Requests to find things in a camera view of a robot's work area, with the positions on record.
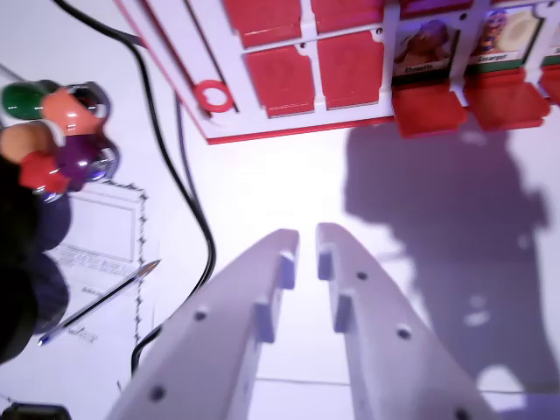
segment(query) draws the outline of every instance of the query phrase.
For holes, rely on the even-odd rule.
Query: black cable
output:
[[[190,207],[190,209],[192,211],[192,214],[194,215],[194,218],[199,223],[200,229],[202,230],[202,233],[205,237],[206,245],[207,245],[207,248],[208,248],[208,260],[206,261],[206,267],[204,268],[204,271],[202,272],[202,276],[200,276],[199,281],[194,285],[194,288],[192,289],[191,293],[187,297],[187,299],[188,299],[190,296],[193,295],[193,293],[195,293],[200,287],[202,287],[202,285],[204,285],[204,283],[212,275],[212,273],[214,271],[214,266],[216,264],[216,247],[215,247],[215,244],[214,244],[214,238],[212,237],[212,233],[210,232],[210,227],[208,226],[207,220],[204,217],[204,214],[202,213],[202,208],[200,207],[200,203],[198,202],[198,200],[196,198],[196,192],[194,190],[194,185],[189,185],[190,189],[192,191],[192,197],[191,197],[189,195],[189,193],[186,191],[185,186],[181,182],[181,179],[179,178],[179,175],[175,171],[173,163],[170,160],[169,155],[167,153],[167,149],[165,148],[164,139],[162,137],[161,130],[159,129],[159,122],[158,122],[158,116],[156,114],[156,107],[154,105],[153,96],[151,94],[150,78],[148,76],[148,71],[146,69],[146,65],[144,63],[144,60],[142,59],[142,55],[134,47],[133,40],[131,40],[130,37],[125,36],[123,34],[123,32],[117,31],[113,28],[110,28],[110,27],[106,26],[105,24],[102,24],[101,22],[99,22],[99,21],[93,19],[92,17],[86,15],[85,13],[81,12],[80,10],[75,9],[73,6],[66,3],[64,0],[52,0],[52,1],[55,4],[57,4],[63,11],[65,11],[66,13],[71,15],[72,17],[78,19],[83,24],[89,26],[90,28],[98,31],[99,33],[102,33],[103,35],[105,35],[105,36],[107,36],[111,39],[114,39],[114,40],[122,43],[124,46],[126,46],[129,49],[129,51],[132,53],[132,55],[136,59],[136,63],[138,64],[140,74],[142,75],[143,89],[144,89],[144,93],[146,95],[146,101],[148,102],[148,109],[150,111],[151,124],[153,126],[154,133],[156,135],[157,145],[159,146],[159,151],[161,153],[162,158],[165,161],[165,165],[167,166],[167,169],[169,170],[169,173],[171,174],[171,177],[175,181],[175,184],[177,185],[177,188],[179,189],[181,195],[183,196],[183,199],[185,199],[187,205]],[[132,352],[132,358],[131,358],[131,361],[130,361],[130,365],[131,365],[133,374],[137,369],[138,362],[140,360],[140,354],[141,354],[142,350],[150,342],[152,342],[160,333],[161,333],[161,325],[154,328],[134,348],[134,350]]]
[[[158,335],[161,333],[161,325],[157,326],[140,341],[134,350],[132,350],[132,355],[130,356],[130,372],[134,374],[137,369],[138,365],[140,364],[140,356],[142,355],[142,351],[146,346],[148,346],[153,340],[155,340]]]
[[[193,176],[191,175],[191,169],[188,164],[188,160],[186,158],[186,147],[185,147],[185,137],[183,135],[183,117],[181,116],[181,100],[175,94],[175,115],[177,118],[177,134],[178,134],[178,147],[181,152],[181,161],[183,162],[183,167],[185,169],[185,176],[186,176],[186,183],[191,189],[191,195],[194,198],[194,201],[200,205],[198,195],[196,193],[196,189],[194,188],[193,183]],[[153,340],[155,340],[159,333],[161,333],[161,328],[156,328],[152,330],[148,335],[146,335],[134,350],[132,350],[132,356],[130,358],[130,372],[134,374],[137,369],[138,365],[140,364],[140,356],[142,355],[142,351],[146,346],[148,346]]]

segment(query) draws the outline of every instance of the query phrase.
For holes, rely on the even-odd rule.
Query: ballpoint pen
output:
[[[106,304],[109,300],[119,295],[121,292],[128,289],[132,284],[142,280],[144,277],[148,276],[152,270],[154,270],[161,260],[156,260],[154,262],[149,262],[132,274],[126,276],[124,280],[122,280],[119,284],[108,290],[107,292],[103,293],[93,302],[87,304],[83,308],[81,308],[76,313],[72,314],[68,318],[64,319],[60,324],[56,325],[55,327],[51,328],[47,331],[43,336],[39,339],[38,345],[44,346],[51,341],[53,341],[56,337],[61,335],[67,328],[71,325],[75,324],[80,319],[84,319],[87,315],[93,313],[96,309],[99,309],[103,304]]]

